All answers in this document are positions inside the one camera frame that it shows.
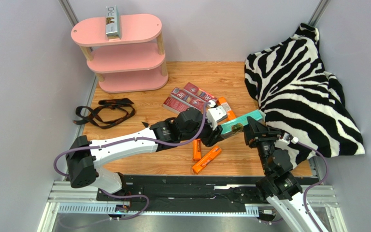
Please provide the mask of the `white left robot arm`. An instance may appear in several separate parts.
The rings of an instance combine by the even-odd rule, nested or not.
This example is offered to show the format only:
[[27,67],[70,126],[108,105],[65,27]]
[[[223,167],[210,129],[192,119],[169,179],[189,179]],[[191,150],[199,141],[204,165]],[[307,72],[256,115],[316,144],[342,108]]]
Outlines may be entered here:
[[108,140],[88,140],[85,135],[74,140],[65,155],[72,188],[94,186],[108,193],[123,189],[123,177],[104,169],[104,165],[143,153],[155,153],[185,145],[200,138],[208,140],[218,132],[218,123],[227,117],[223,107],[204,113],[188,108],[177,117],[168,118],[145,129]]

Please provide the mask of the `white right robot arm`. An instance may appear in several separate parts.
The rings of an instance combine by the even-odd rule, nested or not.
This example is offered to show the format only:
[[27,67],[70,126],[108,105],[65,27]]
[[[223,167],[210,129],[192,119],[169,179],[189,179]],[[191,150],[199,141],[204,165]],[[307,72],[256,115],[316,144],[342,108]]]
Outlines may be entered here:
[[270,203],[294,232],[326,232],[315,211],[306,199],[306,192],[292,174],[293,164],[287,146],[298,139],[287,132],[267,127],[252,117],[244,128],[245,143],[256,148],[264,177],[256,182],[256,196]]

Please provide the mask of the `teal silver toothpaste box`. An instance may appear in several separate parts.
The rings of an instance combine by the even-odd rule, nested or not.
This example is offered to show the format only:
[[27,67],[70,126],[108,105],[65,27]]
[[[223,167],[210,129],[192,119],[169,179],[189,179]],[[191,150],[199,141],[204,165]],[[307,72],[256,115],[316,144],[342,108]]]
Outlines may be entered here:
[[251,117],[256,121],[264,122],[266,114],[261,110],[254,110],[243,116],[239,116],[231,121],[221,124],[221,138],[227,139],[238,133],[241,133],[244,127],[248,125],[248,117]]

